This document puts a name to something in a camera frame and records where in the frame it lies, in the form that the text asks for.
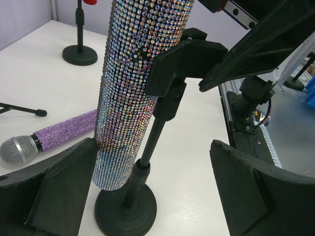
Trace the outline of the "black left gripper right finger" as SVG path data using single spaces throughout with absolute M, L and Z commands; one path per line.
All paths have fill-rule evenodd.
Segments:
M 232 236 L 313 236 L 315 180 L 219 141 L 210 157 Z

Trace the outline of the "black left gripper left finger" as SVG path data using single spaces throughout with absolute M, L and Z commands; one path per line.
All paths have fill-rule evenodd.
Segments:
M 95 139 L 0 177 L 2 236 L 76 236 L 96 161 Z

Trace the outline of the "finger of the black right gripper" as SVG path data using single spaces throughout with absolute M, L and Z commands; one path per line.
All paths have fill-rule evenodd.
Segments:
M 199 83 L 201 92 L 234 79 L 276 69 L 315 31 L 315 2 L 292 0 L 271 18 L 270 28 L 254 28 L 231 48 Z

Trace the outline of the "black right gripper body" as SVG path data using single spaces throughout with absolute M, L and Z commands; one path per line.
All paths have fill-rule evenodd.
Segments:
M 288 8 L 291 0 L 201 0 L 212 13 L 223 11 L 248 30 L 270 28 L 271 18 Z

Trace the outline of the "purple glitter microphone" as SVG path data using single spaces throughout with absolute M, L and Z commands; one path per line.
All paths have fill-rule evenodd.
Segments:
M 0 146 L 0 159 L 13 165 L 24 164 L 39 152 L 48 151 L 95 127 L 97 110 L 35 131 L 31 135 L 12 137 Z

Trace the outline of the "black tripod shock-mount stand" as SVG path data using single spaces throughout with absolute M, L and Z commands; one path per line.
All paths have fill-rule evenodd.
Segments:
M 3 114 L 5 112 L 15 110 L 15 111 L 21 111 L 21 112 L 26 112 L 26 113 L 31 113 L 35 114 L 38 117 L 45 117 L 47 116 L 47 111 L 46 110 L 41 110 L 41 109 L 30 109 L 30 108 L 25 108 L 25 107 L 20 107 L 20 106 L 15 106 L 11 104 L 6 104 L 6 103 L 1 103 L 0 104 L 0 113 Z

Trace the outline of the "silver glitter microphone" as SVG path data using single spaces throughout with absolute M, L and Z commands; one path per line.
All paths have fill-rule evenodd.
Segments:
M 157 103 L 145 94 L 154 60 L 180 42 L 191 0 L 112 2 L 94 136 L 93 183 L 120 189 L 128 180 Z

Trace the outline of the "red glitter microphone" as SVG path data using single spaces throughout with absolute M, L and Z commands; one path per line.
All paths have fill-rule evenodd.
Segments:
M 97 0 L 83 0 L 83 2 L 87 5 L 96 5 Z

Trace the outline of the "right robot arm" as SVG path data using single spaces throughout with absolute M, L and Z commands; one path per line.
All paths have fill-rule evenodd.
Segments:
M 243 78 L 241 97 L 232 110 L 237 119 L 248 118 L 274 94 L 271 81 L 258 76 L 275 70 L 315 30 L 313 0 L 203 0 L 212 13 L 225 12 L 248 33 L 200 82 L 201 92 Z

